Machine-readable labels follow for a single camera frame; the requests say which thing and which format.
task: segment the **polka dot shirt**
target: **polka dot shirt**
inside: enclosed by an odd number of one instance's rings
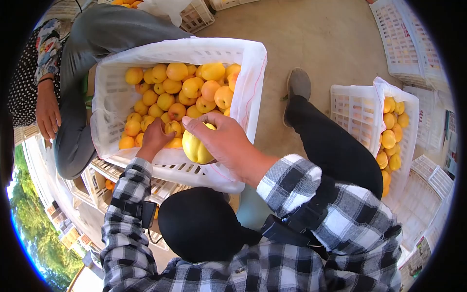
[[[37,35],[40,28],[34,30],[32,36],[26,44],[26,48],[21,54],[20,60],[14,71],[9,93],[8,111],[13,119],[13,127],[25,127],[35,123],[35,104],[37,101],[37,86],[35,85],[35,71],[37,68],[38,52],[35,47]],[[60,56],[57,67],[60,68],[62,61],[62,49],[58,52]],[[60,107],[60,70],[54,75],[54,93]]]

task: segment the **gray shoe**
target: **gray shoe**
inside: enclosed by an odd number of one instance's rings
[[[292,126],[285,119],[285,112],[289,108],[291,97],[299,95],[308,100],[311,95],[311,81],[308,74],[303,69],[295,68],[290,72],[287,78],[287,95],[287,105],[285,106],[284,115],[282,116],[282,122],[286,127],[291,128]]]

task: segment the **black bracelet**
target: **black bracelet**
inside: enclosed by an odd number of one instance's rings
[[[41,83],[42,81],[45,81],[45,80],[54,80],[52,77],[47,77],[47,78],[44,78],[44,79],[41,79],[39,80],[39,82],[37,83],[37,85],[39,85],[39,83]]]

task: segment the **plaid shirt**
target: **plaid shirt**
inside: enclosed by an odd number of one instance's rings
[[[149,195],[151,164],[133,159],[114,197],[140,202]],[[322,171],[295,154],[266,173],[257,192],[283,216],[316,195]],[[157,273],[139,219],[110,205],[102,227],[104,291],[399,291],[396,263],[401,226],[370,191],[335,183],[337,196],[313,234],[323,242],[324,262],[309,248],[273,241],[245,245],[231,262],[188,263],[173,258]]]

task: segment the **tree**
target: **tree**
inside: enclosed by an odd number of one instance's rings
[[[13,218],[34,262],[46,270],[43,275],[47,283],[55,291],[66,290],[83,265],[81,257],[58,239],[59,232],[45,213],[21,147],[15,149],[15,166],[16,185],[10,199]]]

